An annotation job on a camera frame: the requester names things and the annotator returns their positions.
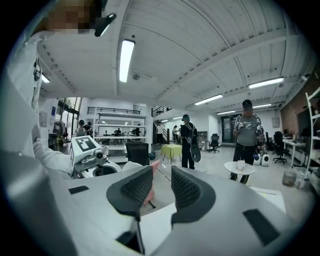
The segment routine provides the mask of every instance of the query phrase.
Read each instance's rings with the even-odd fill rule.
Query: round white table
[[[226,162],[224,164],[224,168],[226,168],[229,172],[233,174],[239,175],[250,175],[254,174],[256,171],[256,169],[248,163],[245,163],[243,170],[237,170],[237,164],[238,162]]]

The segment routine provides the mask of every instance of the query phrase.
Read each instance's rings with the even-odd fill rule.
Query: yellow tablecloth
[[[172,159],[174,156],[182,155],[182,146],[181,145],[163,145],[161,147],[161,155],[166,154],[169,159]]]

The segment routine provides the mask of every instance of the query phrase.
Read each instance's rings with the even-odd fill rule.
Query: gray shirt
[[[235,120],[235,129],[240,130],[237,142],[243,146],[253,146],[257,144],[257,127],[261,126],[260,117],[253,114],[251,117],[243,117],[238,115]]]

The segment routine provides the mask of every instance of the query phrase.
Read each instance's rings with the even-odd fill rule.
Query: white cup
[[[244,167],[245,167],[245,163],[246,163],[245,161],[239,160],[237,162],[236,169],[239,170],[239,171],[242,171],[244,169]]]

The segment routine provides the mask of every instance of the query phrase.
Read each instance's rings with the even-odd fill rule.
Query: white speaker
[[[269,166],[269,164],[270,164],[270,156],[268,153],[266,153],[262,156],[261,165],[262,166]]]
[[[259,166],[260,164],[261,164],[261,155],[260,154],[258,154],[259,155],[259,159],[258,160],[254,160],[253,161],[253,164],[255,165],[255,166]]]

